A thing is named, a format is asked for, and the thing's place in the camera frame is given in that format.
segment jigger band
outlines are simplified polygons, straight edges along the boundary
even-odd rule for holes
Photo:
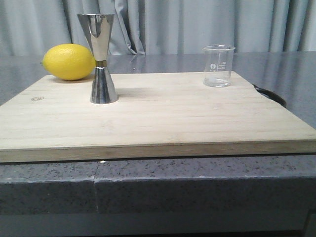
[[[102,60],[102,61],[95,60],[95,65],[96,65],[96,67],[104,68],[107,66],[107,61],[106,60]]]

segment yellow lemon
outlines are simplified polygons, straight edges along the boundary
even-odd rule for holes
[[[80,44],[66,43],[52,47],[44,55],[45,70],[64,80],[86,77],[95,67],[90,50]]]

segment bamboo cutting board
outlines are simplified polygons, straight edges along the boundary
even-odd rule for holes
[[[0,162],[316,152],[316,130],[232,72],[114,74],[119,100],[89,101],[92,79],[45,76],[0,107]]]

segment black handle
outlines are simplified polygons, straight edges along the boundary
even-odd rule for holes
[[[280,105],[286,108],[286,101],[283,100],[281,97],[279,97],[277,94],[273,93],[272,91],[262,89],[256,86],[255,84],[252,84],[252,85],[255,87],[256,91],[258,91],[260,94],[266,95],[269,99],[278,102]]]

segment countertop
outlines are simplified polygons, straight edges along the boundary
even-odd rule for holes
[[[48,74],[40,60],[0,57],[0,105]],[[110,55],[108,65],[201,72],[204,56]],[[315,65],[316,52],[238,53],[233,71],[316,128]],[[315,187],[316,154],[5,163],[0,236],[302,230]]]

